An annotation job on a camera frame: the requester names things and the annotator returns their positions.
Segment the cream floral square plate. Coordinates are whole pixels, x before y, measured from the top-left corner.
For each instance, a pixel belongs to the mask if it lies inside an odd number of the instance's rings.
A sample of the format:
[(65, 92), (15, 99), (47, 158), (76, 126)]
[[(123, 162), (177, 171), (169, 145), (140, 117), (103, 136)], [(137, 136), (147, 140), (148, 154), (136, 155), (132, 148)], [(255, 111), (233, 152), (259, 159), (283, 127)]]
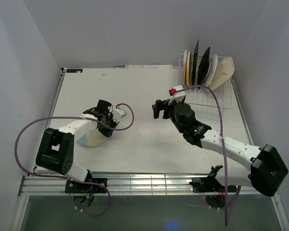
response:
[(195, 85), (195, 82), (196, 82), (198, 45), (199, 45), (199, 41), (197, 41), (196, 43), (196, 46), (194, 49), (194, 55), (193, 55), (193, 67), (192, 67), (192, 84), (193, 85)]

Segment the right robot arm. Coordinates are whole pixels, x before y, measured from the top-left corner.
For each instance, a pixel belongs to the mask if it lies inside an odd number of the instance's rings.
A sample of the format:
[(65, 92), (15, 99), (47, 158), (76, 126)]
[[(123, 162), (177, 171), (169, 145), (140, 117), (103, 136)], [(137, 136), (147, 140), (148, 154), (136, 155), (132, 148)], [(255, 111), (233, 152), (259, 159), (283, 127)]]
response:
[(258, 147), (229, 137), (222, 138), (218, 131), (196, 120), (194, 111), (186, 103), (157, 100), (152, 109), (155, 119), (162, 111), (163, 119), (170, 119), (189, 144), (225, 155), (241, 164), (242, 167), (227, 173), (220, 171), (226, 169), (226, 165), (212, 167), (207, 177), (192, 182), (199, 192), (217, 192), (228, 180), (230, 186), (253, 187), (272, 197), (289, 172), (274, 146)]

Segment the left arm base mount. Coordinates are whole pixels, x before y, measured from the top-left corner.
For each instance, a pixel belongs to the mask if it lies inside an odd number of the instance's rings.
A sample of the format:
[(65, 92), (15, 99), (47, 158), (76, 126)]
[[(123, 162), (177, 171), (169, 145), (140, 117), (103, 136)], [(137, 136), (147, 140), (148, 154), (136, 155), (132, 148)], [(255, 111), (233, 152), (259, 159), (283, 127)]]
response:
[(65, 193), (106, 193), (106, 190), (102, 186), (97, 184), (104, 185), (107, 187), (107, 178), (92, 178), (89, 177), (89, 182), (92, 184), (77, 183), (71, 180), (66, 182)]

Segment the black floral square plate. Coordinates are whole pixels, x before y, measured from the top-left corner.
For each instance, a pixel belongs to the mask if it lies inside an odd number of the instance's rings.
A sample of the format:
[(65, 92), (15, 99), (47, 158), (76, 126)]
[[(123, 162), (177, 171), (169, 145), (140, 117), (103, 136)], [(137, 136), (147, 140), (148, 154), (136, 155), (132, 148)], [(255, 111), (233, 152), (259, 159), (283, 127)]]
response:
[(197, 84), (202, 85), (210, 67), (210, 47), (204, 52), (198, 67)]

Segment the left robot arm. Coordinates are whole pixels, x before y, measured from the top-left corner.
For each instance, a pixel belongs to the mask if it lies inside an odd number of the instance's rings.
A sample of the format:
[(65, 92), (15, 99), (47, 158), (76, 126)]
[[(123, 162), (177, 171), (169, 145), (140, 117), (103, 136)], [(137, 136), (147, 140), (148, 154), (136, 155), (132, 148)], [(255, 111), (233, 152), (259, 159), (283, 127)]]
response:
[(126, 114), (120, 108), (114, 109), (110, 102), (99, 100), (97, 106), (85, 110), (80, 119), (58, 129), (46, 129), (36, 157), (37, 166), (76, 180), (76, 187), (88, 192), (92, 179), (87, 169), (74, 162), (75, 143), (85, 147), (103, 144)]

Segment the yellow cream round plate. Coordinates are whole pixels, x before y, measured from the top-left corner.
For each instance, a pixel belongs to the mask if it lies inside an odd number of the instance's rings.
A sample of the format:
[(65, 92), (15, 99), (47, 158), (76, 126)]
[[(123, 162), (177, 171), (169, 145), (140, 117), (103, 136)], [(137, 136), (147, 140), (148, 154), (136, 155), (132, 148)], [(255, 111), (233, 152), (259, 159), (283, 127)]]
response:
[(190, 75), (191, 75), (191, 52), (188, 51), (186, 58), (186, 75), (185, 75), (186, 85), (188, 87), (191, 84)]

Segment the blue cream round plate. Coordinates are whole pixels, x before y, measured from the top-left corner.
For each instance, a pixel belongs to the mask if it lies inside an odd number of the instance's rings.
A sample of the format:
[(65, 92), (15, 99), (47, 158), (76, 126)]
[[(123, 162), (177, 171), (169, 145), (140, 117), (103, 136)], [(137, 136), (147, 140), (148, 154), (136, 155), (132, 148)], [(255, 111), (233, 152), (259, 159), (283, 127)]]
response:
[(103, 144), (108, 140), (98, 129), (91, 130), (82, 136), (77, 143), (85, 147), (95, 147)]

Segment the orange woven square plate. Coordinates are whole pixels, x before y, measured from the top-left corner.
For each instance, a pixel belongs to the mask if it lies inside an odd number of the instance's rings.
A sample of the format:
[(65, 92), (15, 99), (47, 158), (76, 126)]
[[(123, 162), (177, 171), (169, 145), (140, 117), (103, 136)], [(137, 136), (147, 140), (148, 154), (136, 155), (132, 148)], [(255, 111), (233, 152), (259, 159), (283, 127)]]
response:
[(234, 74), (235, 66), (232, 57), (225, 57), (217, 63), (217, 67), (209, 85), (211, 90), (215, 90), (227, 82)]

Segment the green rimmed white plate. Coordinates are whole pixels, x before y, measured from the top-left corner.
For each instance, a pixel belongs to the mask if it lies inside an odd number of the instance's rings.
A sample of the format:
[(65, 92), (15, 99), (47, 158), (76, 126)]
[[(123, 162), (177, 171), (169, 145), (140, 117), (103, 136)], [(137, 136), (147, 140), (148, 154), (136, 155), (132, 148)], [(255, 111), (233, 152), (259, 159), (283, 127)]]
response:
[(211, 84), (212, 79), (213, 79), (214, 74), (215, 74), (215, 71), (216, 71), (216, 68), (217, 68), (217, 63), (218, 63), (218, 56), (215, 54), (210, 58), (209, 70), (208, 70), (208, 73), (207, 73), (207, 75), (203, 81), (203, 85), (208, 87)]

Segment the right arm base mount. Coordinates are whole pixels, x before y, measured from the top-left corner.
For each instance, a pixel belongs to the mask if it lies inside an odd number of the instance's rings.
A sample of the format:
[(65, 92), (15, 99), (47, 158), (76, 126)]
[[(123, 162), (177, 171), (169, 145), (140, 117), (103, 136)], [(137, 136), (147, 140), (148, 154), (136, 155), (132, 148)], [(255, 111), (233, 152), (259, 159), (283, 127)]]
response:
[(222, 165), (211, 167), (210, 173), (205, 177), (193, 177), (189, 184), (193, 188), (194, 193), (223, 193), (225, 192), (225, 186), (222, 185), (224, 180), (219, 182), (217, 180), (218, 173), (223, 173), (220, 170)]

